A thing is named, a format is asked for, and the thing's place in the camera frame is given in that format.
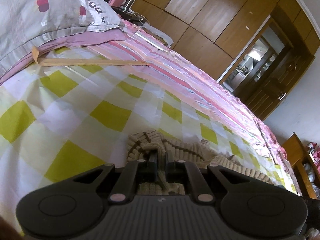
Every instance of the yellow checkered blanket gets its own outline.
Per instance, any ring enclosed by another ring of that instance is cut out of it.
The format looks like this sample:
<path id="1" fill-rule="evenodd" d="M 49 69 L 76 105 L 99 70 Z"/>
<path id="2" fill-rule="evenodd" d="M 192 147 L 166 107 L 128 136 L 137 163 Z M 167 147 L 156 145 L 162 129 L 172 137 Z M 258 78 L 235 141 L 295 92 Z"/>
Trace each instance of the yellow checkered blanket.
<path id="1" fill-rule="evenodd" d="M 48 57 L 101 56 L 61 48 Z M 188 143 L 207 139 L 217 153 L 236 155 L 244 167 L 294 190 L 247 141 L 125 66 L 33 63 L 0 87 L 0 215 L 19 228 L 15 208 L 24 195 L 105 162 L 123 166 L 128 135 L 145 130 Z"/>

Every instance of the white wall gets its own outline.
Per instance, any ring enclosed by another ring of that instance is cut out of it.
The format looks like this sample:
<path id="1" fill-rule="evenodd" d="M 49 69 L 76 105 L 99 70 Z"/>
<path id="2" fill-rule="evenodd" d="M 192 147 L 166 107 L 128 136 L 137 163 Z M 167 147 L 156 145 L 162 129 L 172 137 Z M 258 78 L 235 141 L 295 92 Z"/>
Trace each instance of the white wall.
<path id="1" fill-rule="evenodd" d="M 317 32 L 320 25 L 320 0 L 302 0 L 315 20 Z M 295 132 L 305 143 L 320 143 L 320 49 L 304 76 L 284 101 L 265 120 L 280 144 Z"/>
<path id="2" fill-rule="evenodd" d="M 282 144 L 295 132 L 302 141 L 320 143 L 320 49 L 298 84 L 265 120 Z"/>
<path id="3" fill-rule="evenodd" d="M 266 39 L 266 41 L 271 45 L 271 47 L 276 51 L 277 54 L 279 54 L 284 48 L 284 44 L 270 27 L 266 28 L 262 36 Z"/>

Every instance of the knitted sweater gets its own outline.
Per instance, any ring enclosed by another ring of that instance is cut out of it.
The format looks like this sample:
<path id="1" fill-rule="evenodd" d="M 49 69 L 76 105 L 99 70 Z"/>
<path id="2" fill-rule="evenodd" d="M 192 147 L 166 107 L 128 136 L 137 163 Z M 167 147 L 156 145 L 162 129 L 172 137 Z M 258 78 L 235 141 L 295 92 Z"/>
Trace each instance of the knitted sweater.
<path id="1" fill-rule="evenodd" d="M 142 183 L 138 187 L 140 195 L 184 195 L 184 187 L 179 183 L 165 181 L 165 152 L 171 154 L 174 160 L 185 160 L 196 163 L 199 168 L 206 168 L 210 163 L 217 163 L 241 174 L 245 174 L 263 182 L 272 184 L 265 174 L 249 168 L 217 154 L 209 148 L 209 141 L 200 143 L 184 143 L 173 138 L 166 138 L 158 131 L 145 131 L 129 135 L 127 144 L 127 161 L 147 159 L 150 150 L 158 151 L 158 181 L 155 183 Z"/>

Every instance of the pink striped bedsheet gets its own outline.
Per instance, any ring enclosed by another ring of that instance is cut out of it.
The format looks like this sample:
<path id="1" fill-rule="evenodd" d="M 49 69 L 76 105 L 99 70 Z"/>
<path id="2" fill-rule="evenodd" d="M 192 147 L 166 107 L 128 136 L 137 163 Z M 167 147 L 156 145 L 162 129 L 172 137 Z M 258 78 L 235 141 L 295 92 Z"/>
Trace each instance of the pink striped bedsheet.
<path id="1" fill-rule="evenodd" d="M 213 78 L 191 64 L 175 51 L 168 49 L 152 36 L 161 51 L 137 36 L 139 27 L 125 22 L 127 40 L 111 41 L 89 48 L 111 59 L 145 60 L 150 66 L 132 66 L 132 74 L 165 87 L 181 100 L 223 123 L 248 141 L 261 156 L 274 160 L 286 171 L 279 157 L 283 151 L 274 141 L 272 132 L 242 102 L 226 91 Z"/>

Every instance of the red polka dot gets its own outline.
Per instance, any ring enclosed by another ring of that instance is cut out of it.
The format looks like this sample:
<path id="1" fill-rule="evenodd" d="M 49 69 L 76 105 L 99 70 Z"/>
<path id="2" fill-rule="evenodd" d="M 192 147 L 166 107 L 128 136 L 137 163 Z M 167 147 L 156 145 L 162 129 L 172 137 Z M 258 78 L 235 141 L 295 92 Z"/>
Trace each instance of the red polka dot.
<path id="1" fill-rule="evenodd" d="M 49 10 L 49 4 L 48 3 L 39 5 L 39 11 L 40 12 L 46 12 L 47 10 Z"/>
<path id="2" fill-rule="evenodd" d="M 86 14 L 87 14 L 87 11 L 86 11 L 85 7 L 80 6 L 80 8 L 79 8 L 79 14 L 80 14 L 80 15 L 86 15 Z"/>
<path id="3" fill-rule="evenodd" d="M 37 0 L 37 5 L 38 6 L 46 4 L 46 3 L 49 3 L 49 1 L 48 0 Z"/>

